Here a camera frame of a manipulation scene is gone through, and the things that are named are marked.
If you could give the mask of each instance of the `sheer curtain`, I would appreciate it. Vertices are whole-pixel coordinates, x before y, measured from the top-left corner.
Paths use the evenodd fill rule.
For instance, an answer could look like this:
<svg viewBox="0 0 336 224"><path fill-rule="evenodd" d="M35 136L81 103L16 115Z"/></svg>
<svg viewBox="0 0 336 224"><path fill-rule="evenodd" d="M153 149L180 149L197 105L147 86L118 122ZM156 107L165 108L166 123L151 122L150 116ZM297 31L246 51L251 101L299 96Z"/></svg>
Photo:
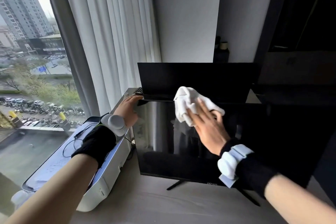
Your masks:
<svg viewBox="0 0 336 224"><path fill-rule="evenodd" d="M141 86L138 62L161 62L153 1L69 0L69 4L103 114L128 87Z"/></svg>

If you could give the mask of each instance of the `monitor stand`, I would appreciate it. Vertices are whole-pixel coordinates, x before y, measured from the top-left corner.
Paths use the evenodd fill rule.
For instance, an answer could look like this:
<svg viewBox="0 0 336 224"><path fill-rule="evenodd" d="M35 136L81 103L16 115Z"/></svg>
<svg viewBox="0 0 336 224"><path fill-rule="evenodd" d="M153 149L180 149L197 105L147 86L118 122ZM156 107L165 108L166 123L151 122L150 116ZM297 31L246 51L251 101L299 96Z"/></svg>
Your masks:
<svg viewBox="0 0 336 224"><path fill-rule="evenodd" d="M177 182L175 182L173 185L171 185L169 188L167 188L167 190L172 190L173 188L185 183L186 181L182 181L179 180ZM243 189L240 188L235 188L236 190L238 190L244 197L246 197L248 200L250 200L254 205L259 206L260 204L258 203L257 200L255 200L253 197L251 197L249 194L247 194Z"/></svg>

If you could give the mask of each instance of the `gray desk surface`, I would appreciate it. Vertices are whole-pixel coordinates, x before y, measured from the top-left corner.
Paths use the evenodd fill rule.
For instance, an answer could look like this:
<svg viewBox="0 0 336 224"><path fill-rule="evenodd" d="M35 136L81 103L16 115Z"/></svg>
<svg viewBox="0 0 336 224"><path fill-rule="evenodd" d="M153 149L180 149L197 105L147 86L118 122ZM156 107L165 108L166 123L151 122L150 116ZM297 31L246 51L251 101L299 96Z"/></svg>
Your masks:
<svg viewBox="0 0 336 224"><path fill-rule="evenodd" d="M134 153L124 164L109 196L91 212L76 212L71 223L286 223L254 192L249 193L261 207L237 190L222 186L187 182L167 191L175 182L140 175ZM328 200L316 182L314 190Z"/></svg>

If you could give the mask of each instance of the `cleaning cloth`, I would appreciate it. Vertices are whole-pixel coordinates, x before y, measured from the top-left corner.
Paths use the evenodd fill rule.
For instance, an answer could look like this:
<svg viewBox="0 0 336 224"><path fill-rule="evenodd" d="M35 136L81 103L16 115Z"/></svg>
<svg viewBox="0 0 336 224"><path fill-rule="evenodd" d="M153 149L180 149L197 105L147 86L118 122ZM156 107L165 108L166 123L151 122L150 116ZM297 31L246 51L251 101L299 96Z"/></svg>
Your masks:
<svg viewBox="0 0 336 224"><path fill-rule="evenodd" d="M179 122L185 121L188 124L188 126L190 127L195 126L187 114L187 108L189 108L193 113L198 114L195 104L197 102L197 98L202 99L210 111L216 110L220 112L222 116L225 114L225 111L222 108L215 105L209 98L199 94L193 88L181 86L177 90L176 95L174 97L175 115Z"/></svg>

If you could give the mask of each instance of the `computer monitor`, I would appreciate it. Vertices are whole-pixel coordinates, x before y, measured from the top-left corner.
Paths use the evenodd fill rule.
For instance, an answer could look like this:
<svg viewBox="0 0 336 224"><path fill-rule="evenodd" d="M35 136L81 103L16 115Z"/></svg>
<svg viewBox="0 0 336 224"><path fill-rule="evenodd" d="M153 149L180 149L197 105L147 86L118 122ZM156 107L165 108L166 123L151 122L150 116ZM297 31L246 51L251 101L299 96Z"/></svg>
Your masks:
<svg viewBox="0 0 336 224"><path fill-rule="evenodd" d="M334 133L335 108L218 105L225 110L223 122L231 137L240 137L266 164L300 186L308 185ZM218 178L219 157L205 148L194 128L177 121L174 102L142 100L135 110L139 120L133 132L141 174L224 186ZM250 189L242 180L234 187Z"/></svg>
<svg viewBox="0 0 336 224"><path fill-rule="evenodd" d="M255 63L138 63L144 98L173 100L181 86L223 103L245 103L259 71Z"/></svg>

